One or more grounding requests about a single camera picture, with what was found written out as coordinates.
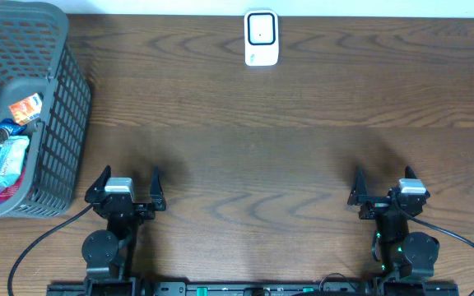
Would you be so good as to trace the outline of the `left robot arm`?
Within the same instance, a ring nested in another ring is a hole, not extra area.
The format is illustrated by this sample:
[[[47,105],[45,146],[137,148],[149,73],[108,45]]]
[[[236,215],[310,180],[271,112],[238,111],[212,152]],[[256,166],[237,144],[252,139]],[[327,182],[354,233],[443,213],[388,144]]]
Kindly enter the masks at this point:
[[[151,176],[149,197],[148,203],[136,203],[132,179],[113,178],[109,166],[86,191],[85,202],[107,227],[89,234],[82,244],[85,296],[154,294],[154,285],[133,275],[131,268],[139,227],[166,210],[158,169]]]

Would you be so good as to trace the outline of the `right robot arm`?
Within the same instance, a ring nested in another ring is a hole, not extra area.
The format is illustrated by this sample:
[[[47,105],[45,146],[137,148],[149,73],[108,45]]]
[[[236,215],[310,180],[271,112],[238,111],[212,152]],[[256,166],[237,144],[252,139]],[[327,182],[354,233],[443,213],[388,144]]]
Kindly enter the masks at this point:
[[[382,264],[382,275],[368,284],[376,295],[425,295],[425,282],[434,275],[439,256],[439,241],[422,232],[409,230],[408,222],[423,211],[430,197],[412,168],[390,187],[385,196],[368,192],[362,170],[355,171],[347,204],[358,206],[361,220],[373,220],[373,258]]]

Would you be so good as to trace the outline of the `orange tissue packet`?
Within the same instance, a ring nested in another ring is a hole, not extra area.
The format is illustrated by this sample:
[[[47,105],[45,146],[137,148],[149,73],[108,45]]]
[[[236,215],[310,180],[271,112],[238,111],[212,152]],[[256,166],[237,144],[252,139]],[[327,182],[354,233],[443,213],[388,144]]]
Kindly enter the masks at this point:
[[[14,122],[25,126],[40,117],[42,98],[39,93],[34,93],[18,102],[8,106]]]

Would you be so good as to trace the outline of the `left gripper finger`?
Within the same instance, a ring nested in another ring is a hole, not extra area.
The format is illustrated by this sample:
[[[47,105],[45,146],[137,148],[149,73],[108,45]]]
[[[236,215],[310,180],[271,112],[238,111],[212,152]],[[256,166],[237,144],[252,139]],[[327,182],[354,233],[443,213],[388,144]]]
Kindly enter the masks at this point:
[[[154,211],[166,210],[165,194],[160,184],[160,171],[157,167],[155,167],[151,176],[150,198]]]
[[[105,198],[105,186],[111,177],[111,168],[106,165],[100,176],[87,189],[85,195],[85,202],[87,203],[101,203]]]

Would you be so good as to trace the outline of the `mint green wipes pack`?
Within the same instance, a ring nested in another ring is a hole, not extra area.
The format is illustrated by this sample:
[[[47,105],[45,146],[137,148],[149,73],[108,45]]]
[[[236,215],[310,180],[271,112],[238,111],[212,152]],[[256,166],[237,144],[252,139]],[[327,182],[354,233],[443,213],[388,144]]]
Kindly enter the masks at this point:
[[[10,187],[21,176],[26,149],[30,144],[28,136],[10,136],[0,150],[0,187]]]

